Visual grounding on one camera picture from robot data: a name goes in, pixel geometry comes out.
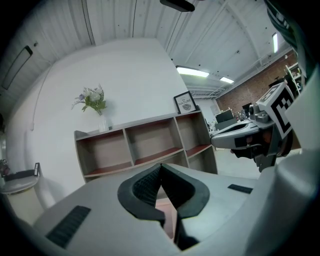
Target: black vent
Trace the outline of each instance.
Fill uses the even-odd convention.
[[[91,209],[77,205],[46,237],[56,245],[66,248]]]
[[[236,190],[236,191],[243,192],[246,194],[250,194],[253,190],[253,188],[251,188],[251,187],[239,186],[236,184],[231,184],[230,186],[228,186],[228,189]]]

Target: flower vase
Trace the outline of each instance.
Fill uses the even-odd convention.
[[[108,125],[108,120],[106,114],[102,111],[99,113],[99,132],[107,132],[109,131],[109,125]]]

